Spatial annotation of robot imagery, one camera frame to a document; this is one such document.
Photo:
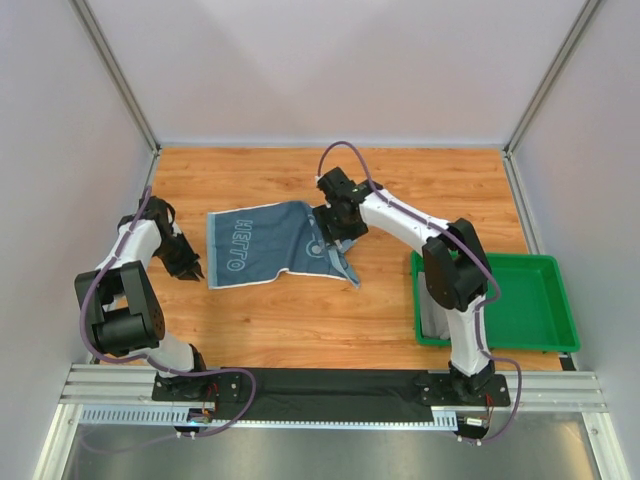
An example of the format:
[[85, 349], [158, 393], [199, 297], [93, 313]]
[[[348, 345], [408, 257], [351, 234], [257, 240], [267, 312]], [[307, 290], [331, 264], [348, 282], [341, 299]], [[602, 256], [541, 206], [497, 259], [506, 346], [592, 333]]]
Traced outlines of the grey terry towel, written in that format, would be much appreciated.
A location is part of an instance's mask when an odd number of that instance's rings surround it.
[[429, 294], [424, 272], [417, 274], [417, 286], [422, 336], [430, 340], [449, 340], [446, 311]]

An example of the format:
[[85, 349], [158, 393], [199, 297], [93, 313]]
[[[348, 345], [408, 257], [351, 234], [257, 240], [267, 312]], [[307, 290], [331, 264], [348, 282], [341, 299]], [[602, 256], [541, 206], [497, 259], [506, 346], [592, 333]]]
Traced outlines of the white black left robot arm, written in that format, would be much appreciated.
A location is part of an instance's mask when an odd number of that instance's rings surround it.
[[150, 261], [181, 281], [203, 278], [193, 250], [167, 201], [147, 195], [135, 214], [123, 217], [111, 251], [93, 270], [74, 280], [83, 343], [97, 359], [113, 364], [147, 362], [168, 383], [196, 378], [206, 366], [201, 353], [170, 334], [147, 274]]

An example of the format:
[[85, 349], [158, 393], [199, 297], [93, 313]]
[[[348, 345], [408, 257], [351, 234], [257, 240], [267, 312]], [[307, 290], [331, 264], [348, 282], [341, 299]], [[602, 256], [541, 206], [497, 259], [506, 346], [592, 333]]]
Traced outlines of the green plastic tray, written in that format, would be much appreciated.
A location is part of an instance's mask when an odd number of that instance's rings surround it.
[[558, 263], [552, 256], [489, 253], [501, 298], [485, 310], [488, 346], [541, 352], [580, 350]]

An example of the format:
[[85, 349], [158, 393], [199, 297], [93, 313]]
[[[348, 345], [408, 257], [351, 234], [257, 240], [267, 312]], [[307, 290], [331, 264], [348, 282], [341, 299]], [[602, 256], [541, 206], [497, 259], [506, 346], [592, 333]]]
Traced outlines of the blue patterned towel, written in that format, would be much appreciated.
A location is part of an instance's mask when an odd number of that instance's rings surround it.
[[358, 288], [346, 259], [355, 245], [327, 243], [303, 201], [210, 212], [206, 220], [208, 288], [227, 289], [275, 281], [280, 274], [333, 278]]

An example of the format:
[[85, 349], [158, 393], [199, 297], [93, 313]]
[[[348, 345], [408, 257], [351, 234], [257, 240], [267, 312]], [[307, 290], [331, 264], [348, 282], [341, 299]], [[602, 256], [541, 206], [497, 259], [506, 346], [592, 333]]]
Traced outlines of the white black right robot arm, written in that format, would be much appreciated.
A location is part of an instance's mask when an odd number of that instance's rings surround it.
[[355, 183], [339, 167], [317, 177], [316, 185], [325, 203], [313, 214], [326, 241], [356, 240], [375, 227], [421, 256], [432, 306], [448, 325], [452, 386], [460, 396], [480, 393], [495, 372], [484, 326], [492, 273], [473, 225], [432, 217], [375, 182]]

